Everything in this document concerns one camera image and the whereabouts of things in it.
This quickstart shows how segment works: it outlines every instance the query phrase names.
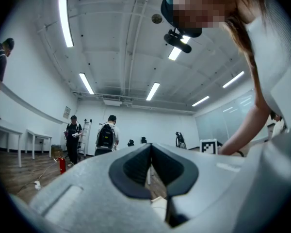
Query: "ceiling vent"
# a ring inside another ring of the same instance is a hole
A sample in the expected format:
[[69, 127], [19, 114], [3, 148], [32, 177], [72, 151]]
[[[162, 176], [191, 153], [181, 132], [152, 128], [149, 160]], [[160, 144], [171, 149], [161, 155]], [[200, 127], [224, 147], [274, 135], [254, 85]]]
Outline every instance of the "ceiling vent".
[[122, 104], [121, 97], [110, 96], [110, 95], [103, 95], [103, 102], [106, 105], [111, 105], [111, 106], [121, 106]]

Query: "white table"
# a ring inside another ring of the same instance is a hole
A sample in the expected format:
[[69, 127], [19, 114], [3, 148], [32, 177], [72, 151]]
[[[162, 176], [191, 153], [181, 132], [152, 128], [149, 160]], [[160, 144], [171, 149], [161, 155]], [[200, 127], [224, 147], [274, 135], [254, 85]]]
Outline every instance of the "white table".
[[10, 146], [9, 146], [9, 139], [10, 139], [10, 134], [17, 134], [18, 135], [18, 166], [21, 167], [21, 150], [20, 150], [20, 138], [21, 135], [23, 134], [23, 130], [21, 130], [17, 125], [14, 125], [12, 123], [9, 123], [7, 121], [4, 121], [0, 119], [0, 131], [7, 133], [7, 140], [6, 140], [6, 145], [7, 145], [7, 151], [10, 152]]
[[[34, 141], [35, 141], [35, 138], [39, 138], [39, 139], [43, 140], [43, 142], [42, 142], [42, 153], [44, 152], [44, 140], [49, 140], [49, 157], [50, 157], [51, 148], [52, 148], [52, 143], [51, 143], [52, 136], [47, 135], [47, 134], [43, 134], [43, 133], [40, 133], [40, 132], [32, 131], [32, 130], [27, 130], [27, 133], [32, 135], [32, 159], [34, 160]], [[28, 149], [27, 148], [27, 144], [28, 144], [28, 141], [26, 141], [25, 153], [27, 153], [27, 149]]]

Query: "black backpack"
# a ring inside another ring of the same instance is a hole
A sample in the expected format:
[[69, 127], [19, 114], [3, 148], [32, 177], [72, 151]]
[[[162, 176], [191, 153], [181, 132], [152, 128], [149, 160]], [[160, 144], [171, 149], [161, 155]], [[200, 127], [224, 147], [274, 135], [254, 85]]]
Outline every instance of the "black backpack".
[[115, 145], [115, 133], [109, 124], [105, 124], [98, 133], [96, 148], [112, 149]]

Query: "ladder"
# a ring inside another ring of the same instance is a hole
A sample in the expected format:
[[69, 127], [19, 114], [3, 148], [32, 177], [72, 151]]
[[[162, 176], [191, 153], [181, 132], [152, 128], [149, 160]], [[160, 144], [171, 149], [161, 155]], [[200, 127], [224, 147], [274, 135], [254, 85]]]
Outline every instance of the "ladder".
[[78, 144], [78, 157], [79, 153], [83, 152], [84, 157], [86, 157], [86, 153], [88, 152], [88, 140], [89, 140], [89, 135], [91, 132], [91, 127], [92, 127], [92, 120], [90, 119], [89, 122], [85, 119], [84, 120], [84, 125], [82, 128], [82, 135], [79, 139], [79, 144]]

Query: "cable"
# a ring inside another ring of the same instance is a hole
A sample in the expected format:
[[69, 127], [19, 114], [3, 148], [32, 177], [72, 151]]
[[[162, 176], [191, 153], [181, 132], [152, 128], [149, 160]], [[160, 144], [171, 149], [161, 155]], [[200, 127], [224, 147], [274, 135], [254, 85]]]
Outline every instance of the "cable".
[[[40, 177], [36, 180], [36, 181], [39, 181], [39, 179], [41, 179], [41, 177], [45, 174], [45, 172], [51, 167], [51, 166], [53, 166], [55, 163], [53, 163], [52, 165], [50, 165], [49, 167], [47, 167], [45, 170], [44, 170], [44, 172], [40, 175]], [[29, 185], [29, 184], [35, 184], [34, 182], [32, 183], [32, 182], [29, 182], [29, 183], [26, 183], [25, 185], [23, 185], [21, 188], [20, 188], [20, 190], [16, 193], [16, 195], [18, 195], [19, 193], [20, 193], [20, 191], [24, 188], [24, 187], [26, 187], [27, 185]]]

